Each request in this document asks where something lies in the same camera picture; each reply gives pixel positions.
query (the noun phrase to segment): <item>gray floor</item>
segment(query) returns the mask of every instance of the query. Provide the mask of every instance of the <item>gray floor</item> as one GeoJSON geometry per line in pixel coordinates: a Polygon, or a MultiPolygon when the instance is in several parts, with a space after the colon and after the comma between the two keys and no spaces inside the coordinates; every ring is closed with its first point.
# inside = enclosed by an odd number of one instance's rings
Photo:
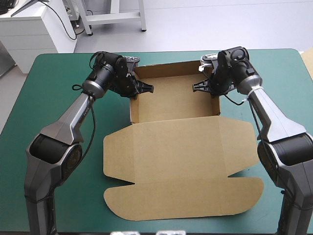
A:
{"type": "MultiPolygon", "coordinates": [[[[94,14],[108,12],[107,0],[86,0],[94,14]]],[[[75,52],[211,50],[233,46],[294,48],[313,46],[313,0],[145,0],[147,28],[140,23],[93,26],[79,35],[75,52]]],[[[138,9],[121,0],[122,12],[138,9]]],[[[0,78],[0,132],[26,75],[15,67],[0,78]]]]}

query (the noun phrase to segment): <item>green table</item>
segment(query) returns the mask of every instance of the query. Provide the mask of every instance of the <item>green table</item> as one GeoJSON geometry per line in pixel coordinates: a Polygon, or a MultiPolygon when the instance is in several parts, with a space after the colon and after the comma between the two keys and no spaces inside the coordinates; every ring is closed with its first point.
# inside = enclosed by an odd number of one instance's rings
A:
{"type": "MultiPolygon", "coordinates": [[[[122,53],[139,56],[140,65],[198,60],[214,51],[122,53]]],[[[91,54],[45,54],[37,57],[17,102],[0,136],[0,231],[28,231],[23,196],[26,172],[24,150],[41,128],[54,122],[74,101],[79,92],[71,90],[90,72],[91,54]]],[[[313,83],[296,50],[251,50],[253,65],[263,77],[264,88],[285,114],[313,133],[313,83]]],[[[229,95],[244,97],[233,91],[229,95]]],[[[235,106],[221,97],[223,116],[253,122],[248,104],[235,106]]],[[[129,100],[109,91],[95,105],[97,130],[84,161],[67,182],[56,189],[57,226],[61,232],[155,232],[182,229],[195,233],[273,233],[277,229],[282,202],[261,164],[239,172],[240,176],[258,176],[264,180],[263,195],[256,206],[233,216],[167,219],[133,222],[113,214],[103,199],[106,188],[126,182],[106,177],[102,171],[105,135],[129,125],[129,100]]],[[[92,131],[91,115],[82,128],[86,148],[92,131]]]]}

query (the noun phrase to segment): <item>white table leg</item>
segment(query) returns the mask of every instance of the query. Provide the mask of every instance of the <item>white table leg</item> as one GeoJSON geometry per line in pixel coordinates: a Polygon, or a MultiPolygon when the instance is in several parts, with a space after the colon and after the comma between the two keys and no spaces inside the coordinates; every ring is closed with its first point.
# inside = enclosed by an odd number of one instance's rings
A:
{"type": "Polygon", "coordinates": [[[147,30],[145,7],[143,4],[143,0],[138,0],[138,3],[139,3],[139,12],[140,12],[140,20],[141,20],[141,31],[145,32],[147,30]]]}
{"type": "Polygon", "coordinates": [[[92,31],[89,27],[89,24],[88,24],[88,21],[87,21],[87,18],[86,16],[88,15],[87,14],[87,10],[86,10],[86,6],[85,6],[85,2],[84,0],[76,0],[76,3],[77,3],[77,7],[78,7],[78,10],[80,12],[80,16],[82,18],[82,21],[83,21],[83,25],[85,27],[85,31],[88,35],[92,35],[92,31]]]}

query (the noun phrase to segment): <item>silver robot arm segment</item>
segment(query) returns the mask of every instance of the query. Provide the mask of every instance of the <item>silver robot arm segment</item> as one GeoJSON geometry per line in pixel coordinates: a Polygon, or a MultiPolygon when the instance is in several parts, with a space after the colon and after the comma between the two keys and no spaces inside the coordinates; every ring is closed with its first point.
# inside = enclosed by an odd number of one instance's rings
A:
{"type": "Polygon", "coordinates": [[[24,191],[31,235],[57,234],[54,189],[65,182],[86,155],[86,151],[82,154],[83,137],[79,129],[89,110],[93,112],[93,103],[107,90],[124,97],[153,92],[153,86],[138,81],[128,69],[139,62],[138,58],[104,51],[95,53],[90,62],[93,58],[92,72],[82,86],[76,85],[82,93],[26,149],[24,191]]]}
{"type": "Polygon", "coordinates": [[[262,78],[243,47],[204,55],[200,71],[207,79],[194,84],[194,91],[226,95],[237,89],[247,95],[262,123],[258,155],[277,187],[284,194],[277,233],[306,235],[313,211],[313,138],[306,129],[288,119],[262,87],[262,78]]]}

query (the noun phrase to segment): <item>cardboard box lid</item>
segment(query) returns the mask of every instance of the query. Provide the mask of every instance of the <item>cardboard box lid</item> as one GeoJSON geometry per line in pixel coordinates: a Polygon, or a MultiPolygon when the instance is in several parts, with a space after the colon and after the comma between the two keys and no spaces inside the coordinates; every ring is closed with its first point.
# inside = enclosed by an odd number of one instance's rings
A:
{"type": "Polygon", "coordinates": [[[152,84],[154,93],[131,99],[131,122],[149,122],[220,114],[218,97],[193,92],[192,85],[205,80],[200,61],[136,67],[137,79],[152,84]]]}
{"type": "Polygon", "coordinates": [[[105,137],[104,173],[135,185],[109,188],[104,197],[129,220],[236,214],[258,201],[263,182],[228,176],[257,162],[248,122],[213,116],[133,124],[105,137]]]}
{"type": "Polygon", "coordinates": [[[313,48],[303,52],[301,54],[303,62],[307,67],[311,78],[313,79],[313,48]]]}

